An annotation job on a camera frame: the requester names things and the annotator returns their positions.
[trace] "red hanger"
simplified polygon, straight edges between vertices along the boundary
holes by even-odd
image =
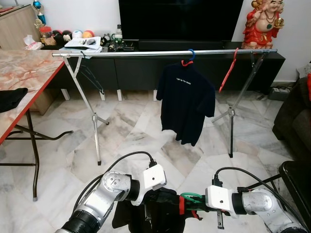
[[[225,76],[225,78],[224,78],[224,80],[223,80],[222,85],[221,85],[220,88],[219,88],[219,93],[222,91],[222,89],[223,89],[223,87],[224,87],[224,85],[225,85],[225,82],[227,81],[227,79],[228,79],[228,77],[229,77],[229,75],[230,75],[230,73],[231,73],[231,71],[232,71],[232,69],[233,69],[233,67],[234,67],[234,64],[235,64],[235,62],[236,62],[236,60],[237,60],[236,57],[237,57],[238,50],[239,50],[239,48],[237,48],[237,49],[235,50],[234,57],[233,57],[233,62],[232,62],[232,64],[231,64],[231,67],[230,67],[228,73],[226,74],[226,76]]]
[[[189,62],[185,62],[184,60],[181,61],[181,64],[183,65],[183,67],[186,67],[187,65],[192,64],[193,61],[189,61]]]

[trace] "red table edge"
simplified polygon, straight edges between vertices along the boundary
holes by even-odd
[[[35,96],[29,101],[29,103],[25,106],[25,108],[20,112],[20,114],[16,117],[16,119],[12,122],[10,127],[5,131],[5,133],[0,138],[0,145],[6,139],[7,135],[12,131],[14,126],[19,122],[22,116],[26,113],[26,111],[30,108],[30,106],[35,102],[35,100],[39,97],[39,95],[43,92],[46,86],[50,83],[50,81],[54,78],[54,76],[58,73],[58,71],[63,67],[65,62],[59,65],[59,67],[54,71],[54,73],[50,76],[50,78],[44,83],[44,85],[38,90]]]

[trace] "marble tabletop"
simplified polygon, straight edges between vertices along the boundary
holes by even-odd
[[[0,144],[63,66],[53,50],[0,50],[0,90],[26,87],[18,107],[0,113]]]

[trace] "black t-shirt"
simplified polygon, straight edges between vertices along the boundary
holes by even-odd
[[[213,117],[215,88],[193,64],[181,63],[164,68],[157,89],[162,101],[162,130],[174,130],[181,144],[195,146],[202,132],[205,116]]]

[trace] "clothes rack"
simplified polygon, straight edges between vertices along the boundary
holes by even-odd
[[[198,50],[194,51],[196,55],[211,55],[211,54],[234,54],[236,50]],[[255,77],[257,71],[259,70],[263,60],[269,53],[276,53],[277,50],[268,50],[268,49],[261,49],[261,50],[238,50],[238,54],[250,54],[251,55],[251,66],[252,66],[252,72],[249,75],[248,79],[246,80],[238,98],[236,99],[233,106],[228,108],[228,111],[221,114],[220,116],[213,119],[212,122],[215,122],[226,115],[229,115],[229,131],[230,131],[230,137],[229,137],[229,156],[230,158],[233,157],[233,119],[235,116],[235,109],[238,107],[242,96],[244,95],[245,91],[248,89],[249,85],[251,84],[253,78]],[[254,54],[261,54],[260,58],[255,63],[255,56]],[[84,91],[77,80],[77,74],[79,72],[81,60],[83,57],[143,57],[143,56],[171,56],[171,55],[192,55],[192,51],[153,51],[153,52],[101,52],[101,53],[53,53],[53,57],[62,57],[64,59],[65,65],[67,66],[69,73],[71,74],[73,81],[75,82],[87,108],[91,112],[92,115],[92,121],[94,126],[94,135],[95,135],[95,145],[96,145],[96,153],[97,153],[97,164],[101,165],[101,158],[100,158],[100,148],[99,148],[99,141],[98,141],[98,133],[97,133],[97,121],[101,121],[105,124],[109,124],[108,121],[100,118],[97,116],[96,112],[93,111],[90,103],[88,102]],[[69,65],[68,58],[70,57],[78,57],[78,62],[76,68],[72,69],[72,67]]]

